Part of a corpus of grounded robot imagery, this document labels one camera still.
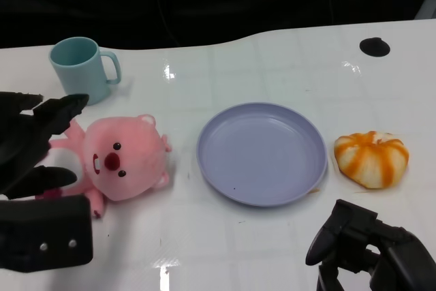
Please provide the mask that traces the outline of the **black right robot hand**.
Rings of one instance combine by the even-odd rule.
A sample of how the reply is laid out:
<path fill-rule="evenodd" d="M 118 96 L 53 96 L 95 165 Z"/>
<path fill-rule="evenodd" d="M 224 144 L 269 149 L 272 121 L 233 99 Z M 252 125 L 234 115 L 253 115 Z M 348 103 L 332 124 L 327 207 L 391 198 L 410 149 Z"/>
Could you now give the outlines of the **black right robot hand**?
<path fill-rule="evenodd" d="M 318 290 L 342 290 L 339 269 L 367 272 L 371 290 L 435 289 L 435 261 L 418 237 L 342 199 L 316 234 L 305 263 L 318 267 Z"/>

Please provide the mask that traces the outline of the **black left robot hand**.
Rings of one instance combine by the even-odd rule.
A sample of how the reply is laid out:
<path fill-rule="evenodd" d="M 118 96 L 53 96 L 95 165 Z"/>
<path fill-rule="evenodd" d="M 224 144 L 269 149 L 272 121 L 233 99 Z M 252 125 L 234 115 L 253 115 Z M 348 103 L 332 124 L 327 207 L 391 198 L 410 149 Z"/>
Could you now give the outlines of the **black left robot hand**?
<path fill-rule="evenodd" d="M 1 194 L 8 199 L 38 196 L 76 182 L 67 168 L 45 167 L 50 139 L 70 127 L 87 105 L 87 94 L 44 100 L 42 95 L 1 92 Z"/>

